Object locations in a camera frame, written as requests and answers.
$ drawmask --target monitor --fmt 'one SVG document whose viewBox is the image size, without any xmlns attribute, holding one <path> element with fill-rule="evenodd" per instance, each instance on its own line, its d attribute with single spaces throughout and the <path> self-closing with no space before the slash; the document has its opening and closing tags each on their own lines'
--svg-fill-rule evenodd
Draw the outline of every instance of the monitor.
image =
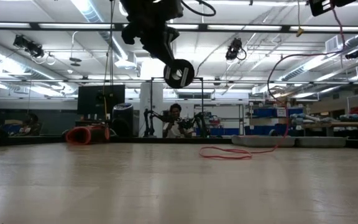
<svg viewBox="0 0 358 224">
<path fill-rule="evenodd" d="M 115 105 L 125 102 L 125 85 L 106 85 L 104 96 L 106 96 L 107 113 L 111 113 Z M 104 114 L 103 86 L 79 87 L 77 113 Z"/>
</svg>

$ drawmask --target floor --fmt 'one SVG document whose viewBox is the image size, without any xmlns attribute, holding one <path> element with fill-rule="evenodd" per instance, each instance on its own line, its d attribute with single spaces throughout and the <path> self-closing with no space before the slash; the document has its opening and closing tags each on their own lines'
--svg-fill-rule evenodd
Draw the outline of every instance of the floor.
<svg viewBox="0 0 358 224">
<path fill-rule="evenodd" d="M 199 148 L 0 147 L 0 224 L 358 224 L 358 149 L 217 161 Z"/>
</svg>

